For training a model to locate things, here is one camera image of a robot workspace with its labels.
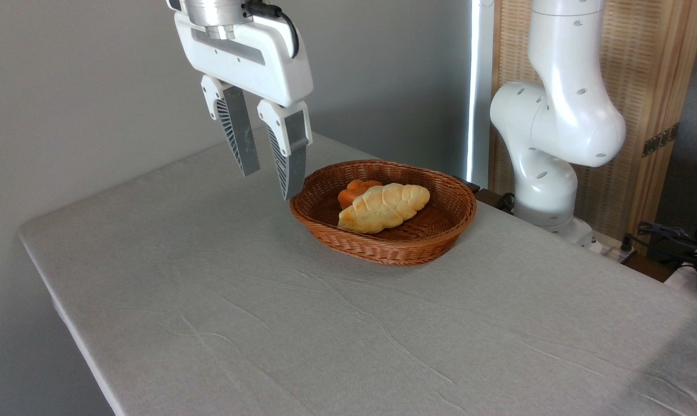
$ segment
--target bread roll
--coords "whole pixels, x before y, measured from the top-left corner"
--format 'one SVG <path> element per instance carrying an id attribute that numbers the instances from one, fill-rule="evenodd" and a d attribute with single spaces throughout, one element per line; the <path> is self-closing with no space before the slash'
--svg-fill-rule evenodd
<path id="1" fill-rule="evenodd" d="M 338 227 L 376 234 L 413 218 L 431 199 L 418 185 L 389 184 L 370 187 L 338 215 Z"/>

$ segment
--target wooden panel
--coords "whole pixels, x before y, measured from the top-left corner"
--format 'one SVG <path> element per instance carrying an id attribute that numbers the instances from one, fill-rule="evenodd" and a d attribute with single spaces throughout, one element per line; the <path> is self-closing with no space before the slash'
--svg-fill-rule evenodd
<path id="1" fill-rule="evenodd" d="M 496 3 L 494 90 L 508 81 L 538 80 L 528 62 L 531 0 Z M 697 0 L 609 0 L 600 66 L 605 87 L 626 120 L 621 152 L 601 168 L 574 166 L 575 215 L 620 239 L 655 216 L 671 145 L 642 158 L 644 142 L 679 120 L 697 51 Z M 505 144 L 491 135 L 491 189 L 512 192 Z"/>

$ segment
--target white tablecloth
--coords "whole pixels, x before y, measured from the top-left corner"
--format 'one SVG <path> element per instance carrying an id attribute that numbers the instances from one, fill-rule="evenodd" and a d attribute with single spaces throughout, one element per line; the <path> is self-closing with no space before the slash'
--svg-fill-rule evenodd
<path id="1" fill-rule="evenodd" d="M 486 205 L 427 265 L 343 255 L 258 142 L 21 229 L 117 414 L 697 414 L 697 300 Z"/>

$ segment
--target wicker basket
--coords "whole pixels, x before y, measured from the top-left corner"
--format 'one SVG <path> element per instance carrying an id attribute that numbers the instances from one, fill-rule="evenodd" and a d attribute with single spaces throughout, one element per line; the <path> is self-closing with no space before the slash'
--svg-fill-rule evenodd
<path id="1" fill-rule="evenodd" d="M 378 234 L 340 229 L 338 193 L 354 179 L 421 185 L 431 192 L 431 200 L 413 218 Z M 291 198 L 290 209 L 320 242 L 334 250 L 375 263 L 415 266 L 451 249 L 474 219 L 477 203 L 470 189 L 448 174 L 365 160 L 333 164 L 310 174 L 302 192 Z"/>

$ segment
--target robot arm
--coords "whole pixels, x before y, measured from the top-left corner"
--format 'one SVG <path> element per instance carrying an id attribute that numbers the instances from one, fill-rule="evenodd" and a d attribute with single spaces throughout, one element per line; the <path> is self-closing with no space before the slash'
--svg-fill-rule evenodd
<path id="1" fill-rule="evenodd" d="M 626 134 L 600 75 L 604 8 L 605 0 L 533 0 L 528 58 L 543 84 L 505 84 L 490 111 L 513 161 L 515 215 L 583 247 L 594 239 L 573 216 L 569 163 L 608 163 Z"/>
<path id="2" fill-rule="evenodd" d="M 168 3 L 176 11 L 174 22 L 187 59 L 204 74 L 201 87 L 209 115 L 221 122 L 243 174 L 259 170 L 243 97 L 248 91 L 263 98 L 257 110 L 269 130 L 283 197 L 300 192 L 306 146 L 312 142 L 303 100 L 313 84 L 298 31 L 279 8 L 261 2 Z"/>

